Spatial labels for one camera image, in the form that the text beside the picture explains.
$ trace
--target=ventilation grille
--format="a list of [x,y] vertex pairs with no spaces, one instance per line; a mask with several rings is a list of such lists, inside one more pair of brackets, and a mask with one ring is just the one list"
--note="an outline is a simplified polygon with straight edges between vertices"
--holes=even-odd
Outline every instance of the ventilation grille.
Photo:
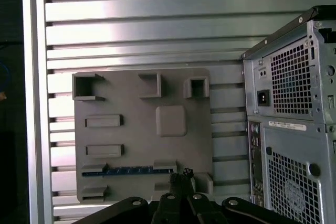
[[317,183],[307,178],[306,165],[273,153],[269,173],[273,209],[303,224],[320,224]]
[[271,58],[275,113],[309,114],[312,108],[308,49],[303,45]]

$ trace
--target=computer tower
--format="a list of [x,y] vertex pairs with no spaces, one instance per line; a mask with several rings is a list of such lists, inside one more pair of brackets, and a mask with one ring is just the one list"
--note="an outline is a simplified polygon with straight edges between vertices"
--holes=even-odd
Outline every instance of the computer tower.
[[252,201],[336,223],[336,7],[313,7],[242,58]]

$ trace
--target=metal panel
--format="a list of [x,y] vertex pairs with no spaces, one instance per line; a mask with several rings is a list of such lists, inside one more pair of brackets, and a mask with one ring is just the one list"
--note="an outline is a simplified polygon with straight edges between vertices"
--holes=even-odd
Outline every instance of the metal panel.
[[[24,1],[32,223],[49,224],[54,220],[68,224],[100,209],[79,205],[75,195],[71,74],[78,71],[207,68],[211,75],[216,201],[232,195],[249,199],[245,91],[241,85],[242,66],[237,60],[247,48],[298,13],[312,5],[332,3],[333,0]],[[56,218],[51,215],[50,174]]]
[[49,46],[139,40],[263,36],[279,29],[279,24],[286,24],[296,16],[297,14],[274,14],[272,16],[191,17],[180,20],[64,24],[47,27],[46,35]]

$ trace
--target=aluminum frame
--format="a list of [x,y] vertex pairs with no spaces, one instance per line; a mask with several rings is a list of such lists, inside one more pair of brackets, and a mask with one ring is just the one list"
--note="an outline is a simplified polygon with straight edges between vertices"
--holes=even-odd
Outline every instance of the aluminum frame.
[[23,0],[30,223],[53,223],[45,0]]

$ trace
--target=square bracket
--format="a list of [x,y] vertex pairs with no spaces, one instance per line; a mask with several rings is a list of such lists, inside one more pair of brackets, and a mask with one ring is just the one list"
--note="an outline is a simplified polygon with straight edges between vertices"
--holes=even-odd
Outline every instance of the square bracket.
[[208,98],[210,96],[209,78],[205,76],[191,77],[184,82],[183,95],[188,98]]
[[159,73],[140,73],[139,77],[145,83],[144,93],[139,98],[162,97],[162,79]]
[[104,80],[95,73],[75,73],[72,75],[72,99],[75,101],[104,101],[105,98],[94,95],[93,83]]

